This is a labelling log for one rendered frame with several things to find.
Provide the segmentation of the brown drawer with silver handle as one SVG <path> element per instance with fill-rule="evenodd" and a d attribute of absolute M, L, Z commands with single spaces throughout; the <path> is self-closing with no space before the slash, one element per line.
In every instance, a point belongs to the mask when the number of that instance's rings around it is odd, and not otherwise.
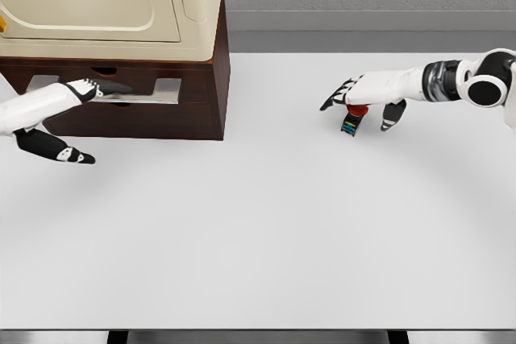
<path fill-rule="evenodd" d="M 99 102 L 178 104 L 209 101 L 206 76 L 198 70 L 165 68 L 128 68 L 115 66 L 71 66 L 59 64 L 0 64 L 2 74 L 13 89 L 24 94 L 53 82 L 88 78 L 104 85 L 126 85 L 128 94 L 100 97 Z"/>

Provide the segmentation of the dark brown wooden cabinet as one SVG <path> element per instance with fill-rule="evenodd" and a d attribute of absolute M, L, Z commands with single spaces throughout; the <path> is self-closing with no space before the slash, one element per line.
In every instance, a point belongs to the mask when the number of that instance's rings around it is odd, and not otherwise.
<path fill-rule="evenodd" d="M 229 47 L 227 38 L 227 21 L 226 8 L 221 2 L 218 25 L 214 41 L 214 50 L 212 57 L 204 61 L 180 61 L 180 60 L 102 60 L 102 59 L 72 59 L 72 58 L 43 58 L 43 57 L 14 57 L 0 56 L 0 64 L 59 64 L 71 66 L 115 66 L 136 68 L 165 68 L 184 70 L 198 70 L 206 76 L 206 86 L 209 101 L 202 104 L 208 104 L 211 107 L 212 115 L 217 117 L 221 122 L 222 132 L 224 135 L 224 127 L 227 112 L 227 97 L 229 90 L 229 80 L 231 74 Z M 90 102 L 99 102 L 96 97 Z M 115 102 L 99 102 L 112 103 L 120 106 L 128 106 L 130 104 L 140 103 L 115 103 Z"/>

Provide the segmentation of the plain brown cabinet drawer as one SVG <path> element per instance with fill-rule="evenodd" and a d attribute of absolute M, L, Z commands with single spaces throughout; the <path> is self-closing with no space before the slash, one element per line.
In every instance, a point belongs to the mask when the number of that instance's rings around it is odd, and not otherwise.
<path fill-rule="evenodd" d="M 90 102 L 44 121 L 54 135 L 135 139 L 223 139 L 221 122 L 208 104 Z"/>

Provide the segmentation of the cream plastic appliance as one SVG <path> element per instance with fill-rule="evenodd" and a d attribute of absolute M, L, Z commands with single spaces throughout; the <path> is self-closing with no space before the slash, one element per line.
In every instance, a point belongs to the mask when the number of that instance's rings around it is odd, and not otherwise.
<path fill-rule="evenodd" d="M 0 0 L 0 56 L 204 61 L 222 0 Z"/>

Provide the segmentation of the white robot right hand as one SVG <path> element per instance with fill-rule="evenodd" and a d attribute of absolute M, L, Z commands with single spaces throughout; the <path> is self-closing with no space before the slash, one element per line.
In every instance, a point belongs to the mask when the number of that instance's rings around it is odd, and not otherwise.
<path fill-rule="evenodd" d="M 407 106 L 394 71 L 365 73 L 346 80 L 319 108 L 334 105 L 383 105 L 381 131 L 388 131 L 401 119 Z"/>

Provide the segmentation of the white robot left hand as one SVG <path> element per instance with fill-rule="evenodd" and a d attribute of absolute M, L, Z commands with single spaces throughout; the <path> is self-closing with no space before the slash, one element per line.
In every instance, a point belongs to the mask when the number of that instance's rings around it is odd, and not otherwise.
<path fill-rule="evenodd" d="M 113 81 L 80 79 L 55 82 L 23 95 L 26 113 L 35 124 L 32 128 L 17 130 L 11 135 L 19 149 L 48 160 L 59 162 L 94 164 L 95 158 L 69 146 L 64 140 L 38 130 L 44 120 L 54 118 L 76 106 L 111 94 L 130 94 L 133 89 Z"/>

